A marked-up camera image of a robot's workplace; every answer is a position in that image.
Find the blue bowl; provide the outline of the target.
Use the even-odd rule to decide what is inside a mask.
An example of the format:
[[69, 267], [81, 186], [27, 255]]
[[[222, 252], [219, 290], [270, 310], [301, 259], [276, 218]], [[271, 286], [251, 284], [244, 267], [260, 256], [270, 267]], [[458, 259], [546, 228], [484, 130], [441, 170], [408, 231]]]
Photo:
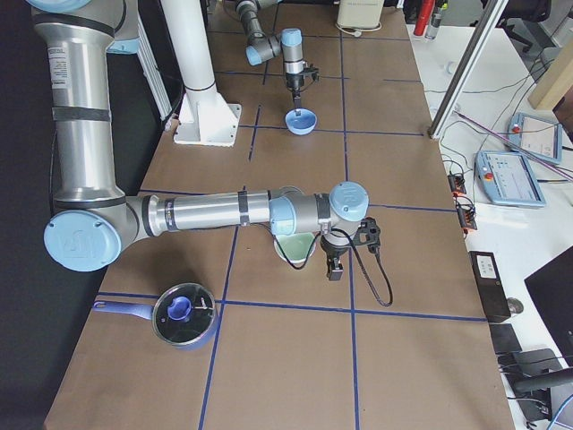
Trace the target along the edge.
[[286, 128], [295, 135], [311, 133], [317, 125], [317, 116], [309, 109], [298, 108], [285, 115]]

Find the green bowl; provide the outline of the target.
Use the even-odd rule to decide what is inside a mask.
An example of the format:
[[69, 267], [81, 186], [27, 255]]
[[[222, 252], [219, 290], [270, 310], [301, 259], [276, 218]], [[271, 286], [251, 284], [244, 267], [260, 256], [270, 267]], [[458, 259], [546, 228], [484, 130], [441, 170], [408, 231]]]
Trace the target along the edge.
[[316, 242], [313, 233], [299, 233], [292, 236], [276, 236], [274, 248], [280, 259], [289, 260], [293, 264], [303, 263], [305, 258], [312, 256]]

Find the cream white toaster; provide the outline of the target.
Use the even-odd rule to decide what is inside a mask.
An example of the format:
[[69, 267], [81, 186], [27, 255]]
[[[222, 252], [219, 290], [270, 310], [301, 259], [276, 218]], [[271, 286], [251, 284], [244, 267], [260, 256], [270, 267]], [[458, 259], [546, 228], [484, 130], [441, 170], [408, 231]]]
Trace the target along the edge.
[[341, 0], [337, 25], [345, 29], [377, 30], [381, 25], [382, 0]]

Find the clear bottle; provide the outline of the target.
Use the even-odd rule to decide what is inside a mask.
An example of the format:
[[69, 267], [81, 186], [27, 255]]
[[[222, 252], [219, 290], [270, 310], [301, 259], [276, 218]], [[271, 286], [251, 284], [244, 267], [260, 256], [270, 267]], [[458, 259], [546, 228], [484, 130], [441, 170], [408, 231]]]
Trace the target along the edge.
[[424, 37], [429, 40], [434, 40], [437, 37], [442, 18], [448, 9], [448, 0], [436, 0], [432, 9], [432, 15], [426, 27]]

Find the blue saucepan with glass lid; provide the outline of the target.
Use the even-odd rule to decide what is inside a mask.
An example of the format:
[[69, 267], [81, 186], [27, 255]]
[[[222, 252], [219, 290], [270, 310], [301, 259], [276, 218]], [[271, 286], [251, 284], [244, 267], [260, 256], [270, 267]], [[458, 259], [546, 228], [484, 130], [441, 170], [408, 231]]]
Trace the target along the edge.
[[173, 286], [159, 297], [155, 305], [98, 300], [92, 309], [149, 320], [161, 340], [181, 350], [202, 348], [213, 338], [219, 326], [214, 296], [197, 283]]

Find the black power adapter box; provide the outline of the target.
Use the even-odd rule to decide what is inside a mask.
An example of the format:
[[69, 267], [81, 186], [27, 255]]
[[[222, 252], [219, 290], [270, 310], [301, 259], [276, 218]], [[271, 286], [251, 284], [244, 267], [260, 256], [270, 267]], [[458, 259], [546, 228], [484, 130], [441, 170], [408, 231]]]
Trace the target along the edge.
[[469, 258], [487, 321], [503, 323], [511, 314], [494, 254], [470, 251]]

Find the near blue teach pendant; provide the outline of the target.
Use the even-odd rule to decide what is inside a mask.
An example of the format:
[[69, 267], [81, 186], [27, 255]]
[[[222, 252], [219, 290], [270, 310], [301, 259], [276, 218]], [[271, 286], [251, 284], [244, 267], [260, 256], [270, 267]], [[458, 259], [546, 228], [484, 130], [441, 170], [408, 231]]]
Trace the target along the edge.
[[497, 205], [542, 208], [545, 198], [527, 158], [513, 151], [480, 150], [475, 154], [479, 182]]

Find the blue teach pendant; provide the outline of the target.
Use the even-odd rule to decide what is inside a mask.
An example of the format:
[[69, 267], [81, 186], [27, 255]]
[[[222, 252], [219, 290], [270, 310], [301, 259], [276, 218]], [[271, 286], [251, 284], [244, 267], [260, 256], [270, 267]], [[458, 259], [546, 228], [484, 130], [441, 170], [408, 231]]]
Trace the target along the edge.
[[480, 150], [475, 154], [479, 182], [497, 205], [542, 208], [545, 198], [527, 158], [513, 151]]
[[562, 161], [562, 137], [563, 127], [555, 121], [522, 112], [509, 121], [509, 141], [553, 165]]

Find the black monitor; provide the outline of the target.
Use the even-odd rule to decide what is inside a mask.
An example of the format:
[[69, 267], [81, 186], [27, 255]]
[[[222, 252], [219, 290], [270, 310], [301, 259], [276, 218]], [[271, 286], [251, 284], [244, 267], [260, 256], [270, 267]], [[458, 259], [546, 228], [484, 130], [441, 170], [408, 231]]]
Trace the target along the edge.
[[525, 279], [538, 314], [567, 362], [572, 364], [572, 260], [555, 258]]

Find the far blue teach pendant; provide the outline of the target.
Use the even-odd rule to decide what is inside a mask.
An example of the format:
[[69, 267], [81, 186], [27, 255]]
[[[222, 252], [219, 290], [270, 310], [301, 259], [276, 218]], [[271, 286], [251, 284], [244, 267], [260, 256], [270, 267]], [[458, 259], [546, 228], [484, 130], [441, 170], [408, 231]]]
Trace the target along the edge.
[[555, 121], [522, 112], [509, 121], [509, 141], [553, 165], [562, 161], [562, 137], [563, 127]]

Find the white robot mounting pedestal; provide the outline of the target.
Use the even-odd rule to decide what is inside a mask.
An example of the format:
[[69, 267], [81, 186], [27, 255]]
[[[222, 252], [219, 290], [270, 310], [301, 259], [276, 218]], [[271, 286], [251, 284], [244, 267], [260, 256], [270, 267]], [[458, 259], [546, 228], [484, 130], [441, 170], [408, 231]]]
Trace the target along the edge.
[[184, 84], [174, 140], [178, 144], [231, 147], [242, 107], [218, 92], [198, 0], [161, 3]]

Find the aluminium frame post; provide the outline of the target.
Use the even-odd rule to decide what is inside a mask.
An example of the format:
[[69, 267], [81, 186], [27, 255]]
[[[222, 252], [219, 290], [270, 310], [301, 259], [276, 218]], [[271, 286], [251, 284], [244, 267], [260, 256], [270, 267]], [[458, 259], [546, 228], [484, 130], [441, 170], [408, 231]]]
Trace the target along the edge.
[[428, 130], [432, 139], [438, 140], [445, 130], [446, 122], [453, 113], [455, 104], [508, 2], [508, 0], [490, 0], [487, 2], [483, 15], [475, 26], [472, 37], [458, 62], [458, 67], [432, 120]]

